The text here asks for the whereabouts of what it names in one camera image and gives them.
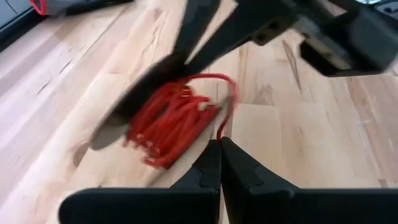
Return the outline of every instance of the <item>wood grain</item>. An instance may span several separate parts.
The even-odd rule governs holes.
[[[235,5],[222,1],[199,46]],[[168,187],[189,169],[218,120],[166,173],[120,141],[88,147],[114,101],[170,53],[182,13],[179,0],[137,0],[46,19],[0,53],[0,223],[57,223],[59,203],[76,190]],[[205,69],[239,85],[224,134],[299,187],[397,187],[398,78],[325,78],[298,57],[301,40],[288,30]],[[227,90],[216,80],[192,85],[215,101]]]

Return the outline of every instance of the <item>coiled red cord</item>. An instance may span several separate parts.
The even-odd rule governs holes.
[[[231,106],[217,130],[217,139],[231,117],[238,98],[238,88],[230,77],[222,74],[196,74],[178,82],[160,87],[148,102],[134,115],[130,130],[126,134],[125,146],[133,141],[135,147],[142,146],[147,157],[144,163],[154,167],[169,168],[196,140],[200,133],[214,120],[221,110],[209,103],[205,96],[195,96],[186,83],[197,78],[219,78],[230,86]]]

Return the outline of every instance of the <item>red rope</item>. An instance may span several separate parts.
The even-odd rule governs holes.
[[[231,87],[233,105],[229,107],[224,121],[217,130],[217,139],[221,139],[225,124],[231,117],[237,101],[236,83],[222,74],[197,74],[178,82],[166,83],[132,118],[131,128],[126,134],[125,146],[133,141],[136,143],[135,147],[142,146],[146,149],[146,164],[170,167],[221,110],[216,105],[207,105],[205,109],[200,109],[201,104],[210,102],[210,99],[195,96],[192,88],[186,85],[190,80],[197,78],[219,78],[226,80]]]

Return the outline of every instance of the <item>wooden floor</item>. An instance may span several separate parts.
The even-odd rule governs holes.
[[[206,37],[234,7],[223,1]],[[173,46],[181,0],[137,0],[47,19],[0,53],[0,223],[57,223],[59,203],[87,187],[145,187],[157,171],[120,141],[88,147],[115,99]],[[234,78],[241,101],[226,130],[299,187],[398,186],[398,79],[325,78],[297,57],[289,30],[243,45],[206,69]],[[222,82],[197,81],[221,98]],[[210,127],[155,184],[176,181],[213,137]]]

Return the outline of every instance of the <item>red strap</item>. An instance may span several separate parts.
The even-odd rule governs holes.
[[[41,8],[40,8],[38,5],[36,5],[35,0],[30,0],[30,3],[32,3],[33,8],[34,8],[40,15],[45,16],[46,13],[47,13],[47,8],[46,8],[46,5],[45,5],[45,0],[39,0],[39,1],[40,1],[40,6],[41,6]]]

